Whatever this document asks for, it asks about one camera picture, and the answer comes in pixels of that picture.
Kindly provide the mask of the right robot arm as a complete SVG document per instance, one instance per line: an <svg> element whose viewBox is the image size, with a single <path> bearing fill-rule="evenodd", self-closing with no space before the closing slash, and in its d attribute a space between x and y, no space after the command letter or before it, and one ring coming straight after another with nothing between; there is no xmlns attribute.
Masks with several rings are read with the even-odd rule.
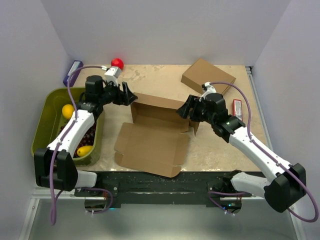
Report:
<svg viewBox="0 0 320 240"><path fill-rule="evenodd" d="M217 136L241 151L263 173L263 177L257 177L236 172L222 185L227 196L233 197L238 192L256 195L282 213L306 195L302 187L306 184L305 168L298 163L290 164L248 133L245 124L228 113L221 94L190 95L176 112L183 119L210 124Z"/></svg>

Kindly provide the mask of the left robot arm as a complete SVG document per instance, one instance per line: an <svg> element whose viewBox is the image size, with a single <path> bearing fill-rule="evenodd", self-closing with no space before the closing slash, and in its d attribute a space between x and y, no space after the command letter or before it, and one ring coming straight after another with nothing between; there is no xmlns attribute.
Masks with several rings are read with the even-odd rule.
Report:
<svg viewBox="0 0 320 240"><path fill-rule="evenodd" d="M79 101L75 112L62 132L45 148L34 154L35 181L39 187L51 190L71 191L85 188L92 196L99 196L104 184L94 172L77 170L73 155L85 133L97 121L107 104L129 106L138 97L128 84L118 84L115 76L104 80L92 75L85 82L84 100Z"/></svg>

